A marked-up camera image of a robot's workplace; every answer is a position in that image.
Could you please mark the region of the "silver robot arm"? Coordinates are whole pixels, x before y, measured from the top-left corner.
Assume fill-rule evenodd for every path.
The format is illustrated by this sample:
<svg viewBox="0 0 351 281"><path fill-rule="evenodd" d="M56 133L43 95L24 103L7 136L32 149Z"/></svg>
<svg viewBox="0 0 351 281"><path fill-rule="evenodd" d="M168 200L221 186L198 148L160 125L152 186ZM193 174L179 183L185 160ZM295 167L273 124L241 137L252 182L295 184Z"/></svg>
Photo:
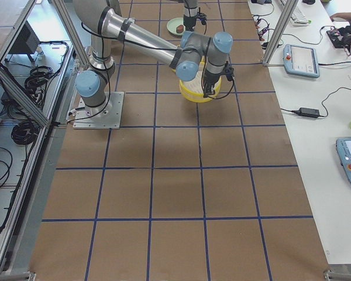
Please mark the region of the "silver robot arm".
<svg viewBox="0 0 351 281"><path fill-rule="evenodd" d="M175 71L182 82L190 82L201 73L202 96L215 100L215 84L221 76L234 82L233 67L228 63L233 38L226 32L212 37L195 32L198 2L184 1L184 25L180 46L141 28L117 14L108 1L74 1L81 23L100 41L117 40L139 52L154 57Z"/></svg>
<svg viewBox="0 0 351 281"><path fill-rule="evenodd" d="M207 16L201 12L198 0L182 0L179 2L184 5L183 25L186 31L193 32L198 20L202 26L207 26Z"/></svg>

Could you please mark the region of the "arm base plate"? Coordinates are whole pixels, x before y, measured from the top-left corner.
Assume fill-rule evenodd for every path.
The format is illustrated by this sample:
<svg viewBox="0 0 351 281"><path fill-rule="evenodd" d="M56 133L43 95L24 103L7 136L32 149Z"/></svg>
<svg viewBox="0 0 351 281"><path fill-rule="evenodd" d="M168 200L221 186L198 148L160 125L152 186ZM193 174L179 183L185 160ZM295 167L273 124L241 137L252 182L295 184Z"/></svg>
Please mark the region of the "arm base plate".
<svg viewBox="0 0 351 281"><path fill-rule="evenodd" d="M121 115L124 101L124 92L105 92L104 104L91 108L85 105L82 98L79 107L84 109L76 112L76 121L73 122L74 129L119 129L121 126Z"/></svg>

